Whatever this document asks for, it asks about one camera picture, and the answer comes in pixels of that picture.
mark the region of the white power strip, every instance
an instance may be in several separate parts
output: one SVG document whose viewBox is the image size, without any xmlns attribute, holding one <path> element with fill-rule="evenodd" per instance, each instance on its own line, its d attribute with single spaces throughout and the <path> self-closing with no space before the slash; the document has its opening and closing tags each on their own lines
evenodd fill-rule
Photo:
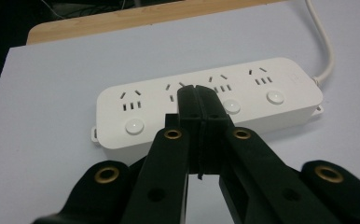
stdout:
<svg viewBox="0 0 360 224">
<path fill-rule="evenodd" d="M 108 88 L 98 97 L 92 141 L 109 160 L 138 161 L 164 128 L 165 114 L 177 113 L 176 92 L 186 85 L 215 90 L 235 125 L 257 133 L 323 112 L 323 94 L 313 80 L 293 61 L 275 58 Z"/>
</svg>

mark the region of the brass insert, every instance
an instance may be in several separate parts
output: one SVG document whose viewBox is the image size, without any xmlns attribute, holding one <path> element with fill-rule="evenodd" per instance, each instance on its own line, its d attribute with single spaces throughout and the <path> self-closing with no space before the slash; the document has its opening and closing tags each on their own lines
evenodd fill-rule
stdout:
<svg viewBox="0 0 360 224">
<path fill-rule="evenodd" d="M 172 129 L 172 130 L 168 130 L 165 132 L 165 137 L 169 138 L 169 139 L 177 139 L 181 137 L 181 132 L 176 130 L 176 129 Z"/>
<path fill-rule="evenodd" d="M 343 181 L 343 175 L 329 166 L 325 166 L 325 165 L 316 166 L 316 168 L 314 168 L 314 172 L 320 178 L 334 184 L 338 184 Z"/>
<path fill-rule="evenodd" d="M 99 184 L 108 184 L 115 181 L 119 176 L 119 169 L 114 166 L 101 168 L 95 174 L 95 181 Z"/>
<path fill-rule="evenodd" d="M 252 136 L 249 132 L 240 129 L 233 131 L 233 135 L 242 140 L 249 139 Z"/>
</svg>

